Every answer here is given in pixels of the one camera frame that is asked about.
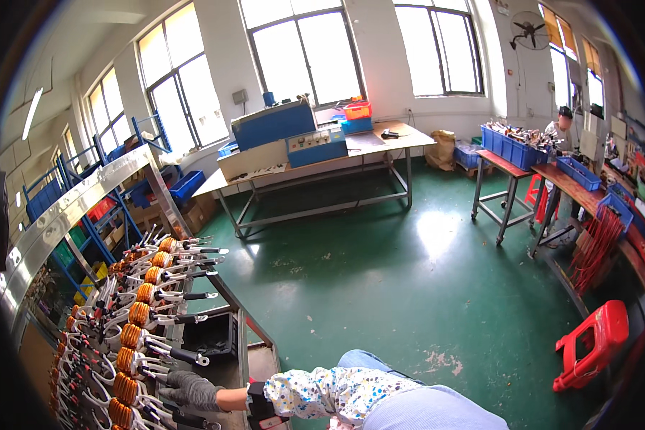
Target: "green epoxy floor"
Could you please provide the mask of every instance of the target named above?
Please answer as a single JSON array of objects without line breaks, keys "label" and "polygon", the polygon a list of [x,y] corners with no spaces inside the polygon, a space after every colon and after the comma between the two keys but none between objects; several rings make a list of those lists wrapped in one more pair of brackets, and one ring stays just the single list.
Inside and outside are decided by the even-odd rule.
[{"label": "green epoxy floor", "polygon": [[[277,343],[283,369],[336,366],[366,349],[427,384],[445,384],[511,429],[580,428],[598,405],[593,387],[555,393],[554,343],[581,322],[539,259],[527,223],[507,230],[470,220],[474,179],[413,159],[413,208],[385,202],[268,226],[244,244],[220,208],[201,231],[230,249],[221,276]],[[397,163],[404,174],[405,163]],[[525,196],[528,179],[519,183]],[[386,171],[266,195],[258,217],[395,189]],[[482,195],[506,189],[485,176]],[[235,215],[248,196],[228,197]],[[500,214],[498,202],[489,206]],[[515,208],[512,216],[522,213]],[[194,291],[212,290],[205,279]],[[190,302],[190,312],[220,305]],[[295,430],[327,420],[293,420]]]}]

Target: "red wire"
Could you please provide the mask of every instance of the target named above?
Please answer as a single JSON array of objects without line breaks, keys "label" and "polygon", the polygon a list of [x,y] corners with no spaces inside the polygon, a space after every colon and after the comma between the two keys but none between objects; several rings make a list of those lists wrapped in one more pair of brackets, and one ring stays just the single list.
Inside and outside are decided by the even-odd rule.
[{"label": "red wire", "polygon": [[602,206],[597,218],[593,219],[588,229],[588,237],[571,262],[574,273],[571,280],[579,295],[585,294],[593,278],[602,267],[605,257],[616,245],[624,225],[619,217]]}]

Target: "red plastic stool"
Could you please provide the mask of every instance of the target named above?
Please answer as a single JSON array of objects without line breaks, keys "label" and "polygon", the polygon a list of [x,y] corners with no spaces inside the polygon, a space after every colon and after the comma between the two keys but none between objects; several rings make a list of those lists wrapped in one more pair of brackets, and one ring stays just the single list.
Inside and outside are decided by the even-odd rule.
[{"label": "red plastic stool", "polygon": [[[576,339],[580,337],[590,353],[576,359]],[[628,338],[628,314],[621,300],[610,300],[593,312],[574,331],[556,342],[564,348],[564,371],[554,379],[554,391],[583,388],[620,351]]]},{"label": "red plastic stool", "polygon": [[[540,194],[540,188],[533,188],[535,187],[535,181],[542,182],[542,175],[540,173],[536,173],[533,175],[532,179],[530,180],[530,185],[528,185],[528,192],[525,194],[525,203],[532,203],[533,206],[535,206],[535,202],[537,201],[537,196]],[[547,194],[545,193],[543,195],[545,198],[544,203],[545,205],[547,204]],[[542,213],[545,212],[545,207],[542,205],[543,202],[540,202],[542,206]],[[554,219],[559,219],[559,205],[556,205],[556,211],[554,211]]]}]

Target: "hand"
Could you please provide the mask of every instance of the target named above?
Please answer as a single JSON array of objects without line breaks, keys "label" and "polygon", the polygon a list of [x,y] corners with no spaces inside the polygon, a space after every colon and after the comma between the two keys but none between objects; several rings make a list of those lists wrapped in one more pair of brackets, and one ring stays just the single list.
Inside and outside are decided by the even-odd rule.
[{"label": "hand", "polygon": [[187,372],[175,370],[167,375],[167,387],[161,388],[161,396],[185,406],[191,406],[199,411],[222,412],[217,405],[215,395],[224,387],[217,386],[205,378]]}]

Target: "black bin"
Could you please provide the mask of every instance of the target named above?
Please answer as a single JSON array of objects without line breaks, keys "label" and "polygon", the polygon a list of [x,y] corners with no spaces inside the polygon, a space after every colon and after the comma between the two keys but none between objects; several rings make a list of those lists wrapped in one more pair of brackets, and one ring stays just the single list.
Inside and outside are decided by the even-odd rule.
[{"label": "black bin", "polygon": [[237,319],[231,312],[225,312],[197,324],[185,324],[183,341],[182,349],[198,352],[211,363],[238,359]]}]

